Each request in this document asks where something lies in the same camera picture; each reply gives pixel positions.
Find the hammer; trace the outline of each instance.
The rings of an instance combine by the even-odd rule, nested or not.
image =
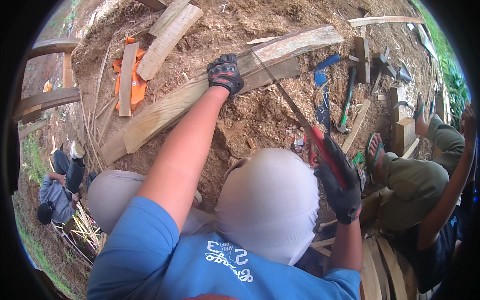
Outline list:
[[[355,76],[357,75],[357,70],[354,67],[350,67],[348,69],[348,75],[350,78],[348,79],[347,101],[343,107],[343,117],[340,121],[340,127],[335,123],[336,129],[341,133],[350,133],[352,131],[352,129],[347,128],[347,119],[348,109],[352,103],[353,86],[355,85]]]

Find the black glove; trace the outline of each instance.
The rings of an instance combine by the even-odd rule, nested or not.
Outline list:
[[[342,224],[350,224],[360,215],[360,196],[365,186],[365,177],[361,169],[348,159],[330,136],[325,136],[324,144],[334,163],[338,166],[347,184],[347,189],[345,191],[342,189],[325,162],[315,169],[315,176],[320,178],[324,184],[328,205],[336,213],[338,221]]]
[[[230,91],[230,96],[238,93],[245,83],[237,66],[237,55],[222,54],[219,59],[208,64],[208,87],[222,86]]]

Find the dark pants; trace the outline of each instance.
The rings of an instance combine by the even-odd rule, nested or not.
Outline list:
[[[78,193],[80,184],[84,179],[85,165],[81,159],[68,160],[68,157],[61,151],[57,150],[53,154],[53,167],[55,172],[60,175],[67,175],[66,187],[72,193]],[[72,195],[66,192],[69,200]]]

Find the hammer head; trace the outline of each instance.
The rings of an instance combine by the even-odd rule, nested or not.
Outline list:
[[[347,128],[347,126],[345,124],[341,124],[340,127],[339,127],[337,125],[337,123],[335,123],[335,127],[341,133],[350,133],[352,131],[352,129]]]

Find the blue tool handle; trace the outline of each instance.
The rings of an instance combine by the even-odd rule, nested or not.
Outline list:
[[[321,69],[324,69],[324,68],[328,67],[329,65],[336,63],[339,60],[340,60],[340,55],[338,55],[338,54],[332,55],[329,58],[322,61],[321,63],[319,63],[318,66],[317,66],[317,70],[320,71]]]

